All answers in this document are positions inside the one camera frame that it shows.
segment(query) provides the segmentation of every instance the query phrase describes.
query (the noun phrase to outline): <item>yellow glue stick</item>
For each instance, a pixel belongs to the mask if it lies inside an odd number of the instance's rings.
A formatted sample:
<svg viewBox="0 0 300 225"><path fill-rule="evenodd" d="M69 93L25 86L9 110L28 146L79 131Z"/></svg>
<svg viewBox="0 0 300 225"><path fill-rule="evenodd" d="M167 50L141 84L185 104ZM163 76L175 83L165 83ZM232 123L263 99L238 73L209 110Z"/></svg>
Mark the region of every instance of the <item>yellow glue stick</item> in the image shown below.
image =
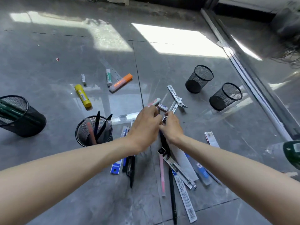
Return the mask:
<svg viewBox="0 0 300 225"><path fill-rule="evenodd" d="M119 80L117 83L115 83L114 85L110 86L110 91L114 92L119 87L121 87L122 85L124 85L125 83L127 83L128 81L130 81L131 79L132 79L132 75L130 73L127 74L121 80Z"/></svg>
<svg viewBox="0 0 300 225"><path fill-rule="evenodd" d="M79 95L84 107L89 108L92 105L92 103L86 96L86 94L83 90L83 87L81 85L76 85L74 88L75 88L77 94Z"/></svg>

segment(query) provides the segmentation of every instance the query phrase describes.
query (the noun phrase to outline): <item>hand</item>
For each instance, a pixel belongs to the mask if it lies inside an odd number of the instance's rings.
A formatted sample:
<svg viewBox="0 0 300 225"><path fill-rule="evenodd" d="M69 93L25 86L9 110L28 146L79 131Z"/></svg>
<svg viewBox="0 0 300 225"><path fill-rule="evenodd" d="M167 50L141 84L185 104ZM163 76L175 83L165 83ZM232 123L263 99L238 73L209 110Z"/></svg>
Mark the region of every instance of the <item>hand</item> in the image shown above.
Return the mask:
<svg viewBox="0 0 300 225"><path fill-rule="evenodd" d="M162 122L161 115L158 114L155 106L145 107L137 116L129 133L126 137L137 146L136 153L138 154L147 149L158 136L159 124Z"/></svg>
<svg viewBox="0 0 300 225"><path fill-rule="evenodd" d="M183 130L179 124L179 119L173 113L173 111L168 111L165 113L165 115L168 116L166 125L159 125L159 128L167 140L170 141L171 144L176 145L180 136L183 135Z"/></svg>

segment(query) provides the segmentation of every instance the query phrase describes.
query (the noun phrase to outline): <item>forearm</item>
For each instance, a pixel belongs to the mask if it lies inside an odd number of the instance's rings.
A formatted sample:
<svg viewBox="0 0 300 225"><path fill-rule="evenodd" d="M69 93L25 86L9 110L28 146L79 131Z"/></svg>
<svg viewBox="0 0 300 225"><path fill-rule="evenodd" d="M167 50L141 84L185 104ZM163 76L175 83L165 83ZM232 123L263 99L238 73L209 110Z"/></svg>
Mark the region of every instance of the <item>forearm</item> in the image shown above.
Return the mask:
<svg viewBox="0 0 300 225"><path fill-rule="evenodd" d="M130 154L129 138L34 160L0 172L0 224L25 224L103 168Z"/></svg>
<svg viewBox="0 0 300 225"><path fill-rule="evenodd" d="M299 224L300 183L259 162L187 136L174 143L273 224Z"/></svg>

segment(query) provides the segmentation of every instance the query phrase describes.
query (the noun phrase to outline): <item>person's left hand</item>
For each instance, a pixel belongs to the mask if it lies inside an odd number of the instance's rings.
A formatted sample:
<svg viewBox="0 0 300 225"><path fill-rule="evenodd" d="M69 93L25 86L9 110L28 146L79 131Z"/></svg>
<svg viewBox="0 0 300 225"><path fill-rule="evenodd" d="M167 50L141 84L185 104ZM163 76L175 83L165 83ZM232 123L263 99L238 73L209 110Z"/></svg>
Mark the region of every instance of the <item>person's left hand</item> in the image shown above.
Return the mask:
<svg viewBox="0 0 300 225"><path fill-rule="evenodd" d="M156 106L146 106L141 110L126 136L135 144L135 154L146 150L157 139L161 122L162 117L158 114Z"/></svg>

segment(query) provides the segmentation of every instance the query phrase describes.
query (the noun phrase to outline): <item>empty mesh pen holder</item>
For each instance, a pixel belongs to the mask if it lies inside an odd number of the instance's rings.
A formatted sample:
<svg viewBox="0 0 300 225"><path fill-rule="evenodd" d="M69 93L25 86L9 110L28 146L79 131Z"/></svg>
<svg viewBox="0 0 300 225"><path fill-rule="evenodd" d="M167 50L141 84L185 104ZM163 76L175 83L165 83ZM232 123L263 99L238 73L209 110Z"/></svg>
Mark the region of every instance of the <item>empty mesh pen holder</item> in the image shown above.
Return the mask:
<svg viewBox="0 0 300 225"><path fill-rule="evenodd" d="M91 120L91 124L92 124L93 129L95 128L96 117L97 117L96 115L88 117ZM102 126L104 125L106 120L107 119L105 117L100 116L97 132L100 131L100 129L102 128ZM111 125L109 132L105 133L105 131L103 131L102 137L99 137L99 139L97 140L97 144L112 141L113 140L112 134L113 134L113 126ZM75 131L75 137L76 137L77 142L83 147L87 147L87 146L92 145L92 141L90 139L90 133L88 131L88 127L86 126L85 119L83 119L78 124L78 126L76 128L76 131Z"/></svg>
<svg viewBox="0 0 300 225"><path fill-rule="evenodd" d="M199 93L201 89L213 78L214 75L208 67L204 65L197 65L192 75L186 81L185 87L191 93Z"/></svg>
<svg viewBox="0 0 300 225"><path fill-rule="evenodd" d="M0 127L21 137L31 137L46 125L44 115L31 107L22 96L0 97Z"/></svg>
<svg viewBox="0 0 300 225"><path fill-rule="evenodd" d="M242 99L242 97L243 94L238 86L232 83L225 83L222 88L209 98L209 103L215 110L221 111L231 103Z"/></svg>

